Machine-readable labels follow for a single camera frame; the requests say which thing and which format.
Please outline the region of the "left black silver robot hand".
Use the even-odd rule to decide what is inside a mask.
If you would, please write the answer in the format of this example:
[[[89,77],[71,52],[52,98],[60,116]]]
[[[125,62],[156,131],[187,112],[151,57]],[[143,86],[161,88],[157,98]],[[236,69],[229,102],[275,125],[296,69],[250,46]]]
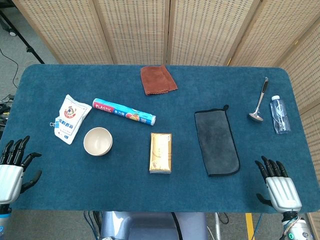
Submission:
[[[32,180],[23,183],[24,174],[33,159],[42,156],[38,152],[32,152],[24,156],[29,140],[29,135],[17,141],[10,140],[0,154],[1,205],[10,205],[15,202],[21,194],[33,187],[42,175],[42,171],[38,170]]]

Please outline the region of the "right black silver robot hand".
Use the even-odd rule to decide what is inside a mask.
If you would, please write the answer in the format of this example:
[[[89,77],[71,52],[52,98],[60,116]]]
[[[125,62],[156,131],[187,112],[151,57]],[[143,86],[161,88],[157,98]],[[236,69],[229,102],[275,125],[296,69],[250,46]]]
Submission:
[[[273,161],[265,156],[261,156],[261,159],[263,162],[256,160],[255,164],[260,170],[269,199],[257,193],[258,200],[262,204],[274,208],[280,214],[286,212],[298,213],[302,208],[302,202],[285,166],[280,161]]]

